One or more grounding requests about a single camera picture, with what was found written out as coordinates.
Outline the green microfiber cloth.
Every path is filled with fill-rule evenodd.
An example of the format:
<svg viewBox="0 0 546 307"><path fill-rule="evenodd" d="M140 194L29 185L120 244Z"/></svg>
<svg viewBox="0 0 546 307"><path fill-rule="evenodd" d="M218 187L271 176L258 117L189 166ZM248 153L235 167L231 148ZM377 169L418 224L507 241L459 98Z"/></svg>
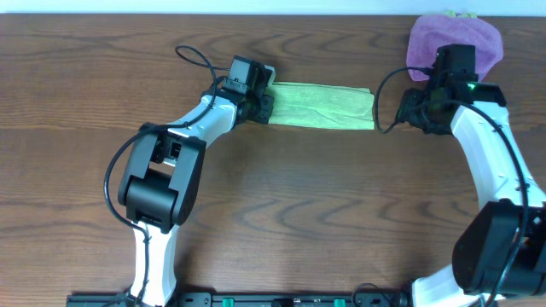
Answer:
<svg viewBox="0 0 546 307"><path fill-rule="evenodd" d="M372 130L374 95L366 88L278 82L269 123L324 130Z"/></svg>

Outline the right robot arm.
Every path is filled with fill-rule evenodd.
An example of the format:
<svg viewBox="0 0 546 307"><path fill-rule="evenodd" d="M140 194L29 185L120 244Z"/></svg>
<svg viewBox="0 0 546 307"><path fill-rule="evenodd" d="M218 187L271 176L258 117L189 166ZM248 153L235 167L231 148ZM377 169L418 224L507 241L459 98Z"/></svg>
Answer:
<svg viewBox="0 0 546 307"><path fill-rule="evenodd" d="M517 147L497 84L481 83L473 45L437 50L424 90L406 90L396 120L460 143L479 212L451 263L411 286L414 306L492 306L545 293L545 193Z"/></svg>

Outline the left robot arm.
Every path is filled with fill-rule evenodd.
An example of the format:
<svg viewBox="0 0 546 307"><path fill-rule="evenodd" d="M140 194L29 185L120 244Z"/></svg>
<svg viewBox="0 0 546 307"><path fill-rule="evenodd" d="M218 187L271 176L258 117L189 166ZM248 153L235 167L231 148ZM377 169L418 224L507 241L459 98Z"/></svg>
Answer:
<svg viewBox="0 0 546 307"><path fill-rule="evenodd" d="M274 99L265 91L275 76L274 67L235 56L228 74L213 78L193 110L170 124L139 130L118 192L136 238L129 306L171 301L177 234L194 207L205 151L236 125L268 123Z"/></svg>

